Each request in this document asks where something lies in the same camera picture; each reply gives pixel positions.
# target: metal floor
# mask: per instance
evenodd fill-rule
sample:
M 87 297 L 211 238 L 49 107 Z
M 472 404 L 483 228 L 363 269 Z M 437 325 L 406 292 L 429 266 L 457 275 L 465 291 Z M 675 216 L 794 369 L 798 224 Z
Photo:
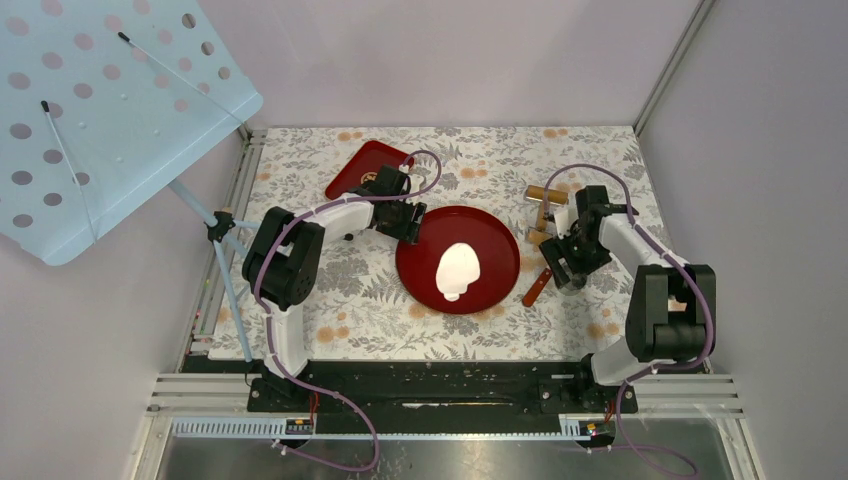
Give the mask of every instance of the metal floor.
M 719 432 L 708 420 L 625 421 L 637 444 L 674 448 L 699 467 L 700 478 L 733 478 Z M 623 444 L 620 439 L 617 445 Z M 548 441 L 384 441 L 379 465 L 348 474 L 289 455 L 281 457 L 267 440 L 171 438 L 159 479 L 664 479 L 632 451 L 592 455 L 563 451 L 573 443 Z M 357 465 L 371 458 L 367 442 L 312 441 L 305 451 Z M 686 474 L 688 467 L 669 455 L 647 454 L 660 465 Z

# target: white object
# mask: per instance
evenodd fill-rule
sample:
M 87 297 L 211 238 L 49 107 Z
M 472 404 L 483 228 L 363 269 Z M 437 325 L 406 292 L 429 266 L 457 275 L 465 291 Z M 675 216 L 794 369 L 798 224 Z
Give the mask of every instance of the white object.
M 577 221 L 577 207 L 566 206 L 554 213 L 554 224 L 557 227 L 557 236 L 562 238 L 568 235 L 568 229 Z
M 349 203 L 328 208 L 306 220 L 307 222 L 317 223 L 324 227 L 323 245 L 334 242 L 348 233 L 364 230 L 371 225 L 371 217 L 374 216 L 374 205 L 371 202 L 351 202 L 354 198 L 360 198 L 359 195 L 352 193 L 342 194 L 339 198 L 347 198 Z M 310 210 L 312 209 L 303 209 L 297 214 L 301 215 Z
M 349 203 L 328 208 L 306 220 L 324 227 L 323 245 L 338 240 L 348 233 L 364 230 L 371 224 L 371 217 L 374 214 L 374 205 L 371 202 L 351 202 L 352 199 L 359 198 L 358 195 L 351 193 L 345 193 L 339 198 L 347 198 Z M 298 215 L 310 210 L 301 210 Z M 271 336 L 274 339 L 277 357 L 289 373 L 297 376 L 308 360 L 303 343 L 303 304 L 292 305 L 284 312 L 274 312 L 273 325 L 274 331 L 271 332 Z M 283 376 L 270 356 L 265 357 L 265 366 L 275 375 Z
M 663 243 L 645 230 L 651 238 L 659 245 Z M 627 219 L 627 215 L 616 213 L 607 215 L 601 220 L 601 228 L 598 233 L 598 240 L 601 245 L 612 252 L 613 255 L 624 265 L 624 268 L 630 273 L 630 276 L 636 276 L 636 269 L 639 265 L 660 265 L 663 267 L 671 267 L 671 264 L 666 262 L 659 253 L 633 229 Z M 685 259 L 668 252 L 672 258 L 677 260 L 681 265 L 687 262 Z
M 650 232 L 648 235 L 658 245 L 662 242 L 656 239 Z M 598 233 L 601 245 L 609 250 L 624 265 L 631 277 L 636 276 L 636 270 L 640 265 L 660 265 L 671 267 L 659 253 L 643 239 L 630 225 L 627 215 L 617 213 L 608 215 L 601 220 Z M 671 257 L 686 265 L 685 259 L 667 252 Z M 592 356 L 592 374 L 595 381 L 600 385 L 620 385 L 631 375 L 641 372 L 647 367 L 663 363 L 674 363 L 673 360 L 657 359 L 648 363 L 641 363 L 630 353 L 625 337 L 621 337 L 614 344 L 597 352 Z
M 274 331 L 271 332 L 271 338 L 274 339 L 277 358 L 296 377 L 309 359 L 303 343 L 303 304 L 292 305 L 285 312 L 274 312 L 272 324 Z M 274 375 L 285 378 L 270 355 L 265 357 L 265 366 Z
M 467 243 L 454 243 L 439 259 L 436 269 L 436 288 L 445 300 L 455 302 L 468 291 L 468 285 L 480 278 L 480 261 Z
M 674 363 L 674 360 L 654 360 L 641 363 L 630 353 L 627 340 L 619 338 L 615 343 L 592 355 L 592 375 L 599 385 L 621 385 L 625 379 L 647 367 Z

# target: floral tablecloth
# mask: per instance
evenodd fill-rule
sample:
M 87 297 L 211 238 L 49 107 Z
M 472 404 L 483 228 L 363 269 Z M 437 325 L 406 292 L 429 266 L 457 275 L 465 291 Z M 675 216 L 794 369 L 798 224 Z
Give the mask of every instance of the floral tablecloth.
M 618 173 L 630 187 L 642 224 L 667 242 L 630 127 L 274 128 L 268 131 L 246 220 L 261 221 L 275 205 L 296 210 L 326 201 L 329 181 L 371 139 L 406 152 L 426 148 L 439 154 L 445 162 L 442 178 L 420 201 L 428 210 L 469 205 L 498 217 L 515 235 L 521 274 L 499 305 L 474 315 L 446 315 L 404 290 L 394 264 L 396 240 L 368 230 L 351 242 L 336 242 L 322 252 L 315 288 L 304 303 L 303 341 L 312 358 L 575 360 L 623 333 L 632 281 L 617 262 L 592 274 L 578 295 L 560 294 L 551 281 L 532 308 L 520 301 L 545 265 L 538 248 L 524 240 L 538 211 L 537 203 L 524 199 L 524 190 L 544 185 L 563 165 L 592 163 Z M 435 163 L 420 156 L 413 172 L 431 179 Z M 605 184 L 610 198 L 623 202 L 620 188 L 594 171 L 569 172 L 554 182 L 572 195 L 585 184 Z M 250 233 L 241 235 L 252 240 Z M 237 258 L 236 291 L 245 285 L 240 272 Z M 253 356 L 263 358 L 263 310 L 250 295 L 239 308 Z M 243 358 L 226 299 L 209 358 Z

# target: light blue panel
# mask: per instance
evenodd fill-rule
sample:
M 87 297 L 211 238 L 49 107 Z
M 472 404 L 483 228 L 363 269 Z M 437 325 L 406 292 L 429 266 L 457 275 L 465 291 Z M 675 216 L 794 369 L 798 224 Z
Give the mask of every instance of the light blue panel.
M 186 13 L 195 20 L 193 28 L 183 24 Z M 208 98 L 152 59 L 134 55 L 116 35 L 117 24 L 192 85 L 207 85 Z M 214 49 L 211 54 L 203 51 L 204 42 Z M 61 66 L 51 62 L 57 55 Z M 107 78 L 104 68 L 114 72 L 114 67 L 120 77 Z M 226 79 L 219 76 L 222 67 L 229 70 Z M 90 87 L 90 97 L 75 93 L 81 84 Z M 262 105 L 191 0 L 4 2 L 0 98 L 0 233 L 49 265 L 70 261 L 94 239 L 66 160 L 43 159 L 45 151 L 60 148 L 41 100 L 61 107 L 56 128 L 67 160 L 90 178 L 82 190 L 98 238 L 235 130 L 236 118 L 246 120 Z M 188 107 L 178 111 L 177 102 Z M 29 127 L 31 135 L 15 138 L 10 130 L 15 124 Z M 15 172 L 27 172 L 32 180 L 20 184 L 29 176 Z M 61 203 L 47 205 L 48 194 L 59 194 Z M 32 224 L 16 226 L 19 215 L 31 217 Z

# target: circular hole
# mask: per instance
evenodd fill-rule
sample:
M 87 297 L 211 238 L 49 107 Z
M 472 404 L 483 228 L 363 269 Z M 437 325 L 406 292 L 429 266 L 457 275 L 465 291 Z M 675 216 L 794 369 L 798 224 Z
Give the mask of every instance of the circular hole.
M 74 44 L 80 48 L 80 50 L 91 50 L 94 48 L 94 40 L 90 35 L 85 33 L 78 33 L 74 36 Z
M 156 78 L 153 79 L 153 83 L 159 88 L 168 88 L 168 76 L 167 75 L 156 75 Z
M 32 183 L 32 174 L 26 170 L 18 170 L 12 174 L 12 182 L 15 185 L 29 185 Z
M 94 94 L 94 90 L 91 89 L 91 85 L 87 83 L 78 83 L 74 85 L 74 95 L 79 98 L 89 98 L 92 94 Z
M 190 13 L 186 13 L 183 15 L 183 26 L 186 28 L 194 28 L 197 25 L 197 20 L 194 19 L 194 15 Z
M 12 219 L 12 225 L 18 228 L 26 228 L 32 225 L 32 217 L 29 215 L 18 215 Z
M 174 41 L 174 36 L 171 35 L 171 32 L 164 28 L 162 30 L 159 30 L 159 35 L 157 35 L 157 37 L 159 37 L 159 41 L 165 45 L 170 45 L 171 42 Z
M 23 37 L 29 33 L 29 25 L 21 17 L 9 17 L 6 19 L 6 28 L 12 35 Z
M 62 68 L 62 57 L 56 52 L 47 52 L 41 56 L 41 63 L 51 70 Z
M 62 158 L 64 158 L 64 157 L 62 156 L 62 152 L 60 152 L 59 150 L 52 150 L 51 149 L 51 150 L 46 150 L 44 152 L 44 154 L 41 155 L 41 158 L 43 158 L 45 162 L 55 165 L 55 164 L 61 162 Z
M 65 113 L 62 106 L 58 103 L 47 102 L 47 106 L 50 108 L 50 116 L 53 118 L 59 118 Z
M 140 48 L 133 47 L 132 53 L 133 53 L 133 58 L 138 60 L 139 62 L 146 62 L 147 61 L 147 54 L 144 53 L 143 51 L 141 51 Z
M 121 69 L 117 65 L 106 65 L 103 67 L 103 76 L 109 80 L 117 80 L 121 78 Z
M 141 15 L 150 13 L 150 4 L 147 3 L 147 0 L 133 0 L 133 8 Z
M 62 14 L 62 4 L 59 0 L 41 0 L 41 9 L 47 15 L 58 17 Z
M 9 85 L 18 90 L 26 90 L 29 88 L 29 77 L 20 72 L 10 73 Z
M 106 15 L 106 19 L 103 20 L 103 25 L 106 26 L 106 28 L 108 28 L 109 30 L 118 33 L 124 27 L 124 22 L 122 22 L 121 19 L 116 17 L 115 15 Z
M 16 123 L 9 127 L 9 133 L 12 134 L 13 137 L 18 140 L 26 140 L 30 136 L 32 136 L 32 129 L 29 128 L 28 125 L 24 125 L 23 123 Z
M 48 207 L 55 207 L 62 203 L 62 196 L 58 193 L 48 193 L 44 196 L 44 204 Z

